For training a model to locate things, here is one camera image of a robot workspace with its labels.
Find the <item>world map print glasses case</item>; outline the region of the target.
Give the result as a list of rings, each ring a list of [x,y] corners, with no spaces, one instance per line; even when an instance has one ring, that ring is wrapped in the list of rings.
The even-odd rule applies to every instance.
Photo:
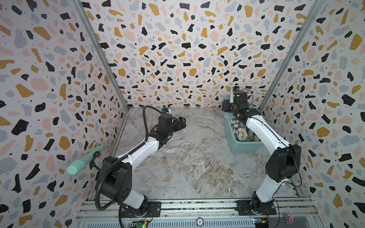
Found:
[[[249,141],[249,136],[246,131],[246,128],[239,127],[235,130],[236,140],[240,142],[246,142]]]

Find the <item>teal plastic storage box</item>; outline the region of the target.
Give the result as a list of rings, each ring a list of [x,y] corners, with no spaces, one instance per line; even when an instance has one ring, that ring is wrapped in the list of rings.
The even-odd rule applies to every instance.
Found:
[[[231,127],[231,119],[235,118],[232,113],[223,113],[224,121],[223,126],[225,130],[225,135],[227,139],[227,143],[230,149],[230,152],[233,154],[249,154],[254,153],[258,149],[260,149],[263,146],[262,141],[252,141],[253,139],[253,132],[249,131],[249,141],[246,142],[240,142],[236,140],[235,132],[233,132]],[[240,127],[246,128],[242,123],[240,123]]]

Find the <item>light blue fabric glasses case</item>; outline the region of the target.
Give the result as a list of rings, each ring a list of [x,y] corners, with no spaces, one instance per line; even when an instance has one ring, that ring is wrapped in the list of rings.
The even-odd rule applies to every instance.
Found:
[[[223,97],[223,101],[229,101],[229,102],[231,102],[231,96],[230,95],[225,95]]]

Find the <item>newspaper flag glasses case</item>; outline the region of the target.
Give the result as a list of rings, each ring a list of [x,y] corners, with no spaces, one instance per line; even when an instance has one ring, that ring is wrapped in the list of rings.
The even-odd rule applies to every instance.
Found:
[[[236,129],[240,127],[240,121],[237,118],[231,119],[231,127],[233,132],[235,132]]]

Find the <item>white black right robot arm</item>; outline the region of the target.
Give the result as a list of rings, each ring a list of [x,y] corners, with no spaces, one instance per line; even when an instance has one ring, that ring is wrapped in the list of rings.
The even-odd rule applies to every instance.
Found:
[[[290,144],[276,133],[264,120],[256,108],[250,108],[248,89],[235,86],[230,99],[222,102],[222,111],[233,115],[234,126],[245,126],[257,136],[270,153],[265,164],[266,177],[261,186],[253,193],[251,209],[262,214],[273,205],[274,196],[284,183],[299,172],[301,147]]]

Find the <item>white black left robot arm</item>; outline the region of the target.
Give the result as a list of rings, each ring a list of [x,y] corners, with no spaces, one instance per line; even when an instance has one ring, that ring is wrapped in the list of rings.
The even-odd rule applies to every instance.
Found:
[[[127,206],[138,216],[147,210],[148,198],[132,187],[134,170],[151,154],[161,149],[173,134],[186,128],[184,117],[174,117],[162,112],[158,124],[148,129],[146,116],[143,115],[145,139],[136,147],[117,157],[109,156],[103,160],[98,172],[95,205],[104,211],[112,204]]]

